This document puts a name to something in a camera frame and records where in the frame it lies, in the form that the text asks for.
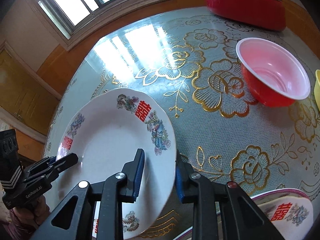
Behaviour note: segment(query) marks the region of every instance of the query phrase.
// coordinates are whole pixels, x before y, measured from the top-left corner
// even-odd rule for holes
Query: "yellow bowl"
[[[315,84],[315,99],[318,108],[320,109],[320,70],[316,70],[316,84]]]

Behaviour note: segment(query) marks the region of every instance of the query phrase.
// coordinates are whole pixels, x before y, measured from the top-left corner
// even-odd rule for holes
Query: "floral tablecloth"
[[[235,50],[247,37],[290,51],[307,71],[309,97],[282,108],[258,103],[243,80]],[[82,106],[108,90],[128,87],[149,94],[166,111],[177,148],[196,171],[215,182],[234,180],[249,195],[299,188],[310,197],[316,217],[320,112],[313,88],[319,63],[289,29],[261,30],[204,7],[146,18],[101,38],[87,55],[58,106],[44,155],[57,154],[64,130]],[[142,237],[172,238],[190,226],[192,219],[180,221],[192,209],[181,206],[173,192],[163,216]]]

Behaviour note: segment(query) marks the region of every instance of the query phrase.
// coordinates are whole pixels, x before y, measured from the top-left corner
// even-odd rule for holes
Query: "yellow door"
[[[48,133],[59,101],[5,50],[0,53],[0,90],[0,105],[6,111],[34,130]]]

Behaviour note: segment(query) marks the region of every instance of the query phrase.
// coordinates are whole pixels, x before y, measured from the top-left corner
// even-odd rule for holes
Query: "window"
[[[70,49],[104,24],[162,0],[35,0],[40,13]]]

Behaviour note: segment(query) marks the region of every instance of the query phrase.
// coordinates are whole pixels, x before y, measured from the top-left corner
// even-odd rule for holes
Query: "decorated ceramic plate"
[[[131,89],[111,90],[86,104],[70,121],[57,159],[70,152],[78,164],[57,180],[60,200],[81,180],[105,181],[145,152],[139,196],[123,203],[124,239],[135,237],[157,219],[175,179],[176,141],[167,114],[147,94]]]
[[[285,240],[302,240],[313,224],[313,207],[308,196],[296,188],[271,190],[251,197],[271,220]],[[222,240],[221,216],[218,214],[218,234]],[[174,240],[191,240],[192,227]]]

